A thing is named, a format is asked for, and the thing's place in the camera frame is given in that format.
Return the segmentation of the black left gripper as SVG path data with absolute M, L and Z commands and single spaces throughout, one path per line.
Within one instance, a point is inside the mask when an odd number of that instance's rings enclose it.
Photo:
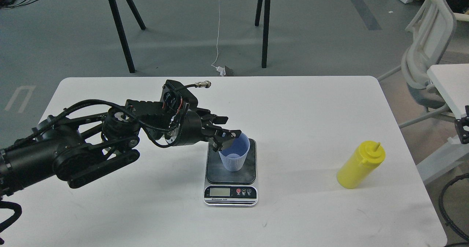
M 231 147 L 236 138 L 240 137 L 242 131 L 204 126 L 208 123 L 224 125 L 228 119 L 226 116 L 212 114 L 210 110 L 204 108 L 188 110 L 179 127 L 166 135 L 166 143 L 173 146 L 183 146 L 204 141 L 208 142 L 209 148 L 215 152 L 225 150 Z

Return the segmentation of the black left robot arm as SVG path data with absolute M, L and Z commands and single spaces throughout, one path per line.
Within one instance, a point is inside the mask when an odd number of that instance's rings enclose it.
M 189 91 L 210 86 L 209 81 L 166 80 L 158 102 L 128 99 L 121 106 L 88 99 L 48 116 L 31 135 L 1 149 L 1 197 L 52 176 L 80 188 L 130 165 L 140 156 L 141 130 L 161 148 L 204 141 L 215 152 L 226 150 L 241 130 L 222 128 L 228 117 L 198 108 Z

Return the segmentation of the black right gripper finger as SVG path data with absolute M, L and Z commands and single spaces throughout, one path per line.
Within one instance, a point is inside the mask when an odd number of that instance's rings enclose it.
M 466 116 L 462 116 L 460 119 L 455 120 L 455 130 L 456 133 L 459 137 L 459 141 L 462 144 L 468 144 L 469 143 L 469 117 L 468 117 L 468 112 L 469 112 L 469 106 L 465 106 L 465 111 L 466 111 Z

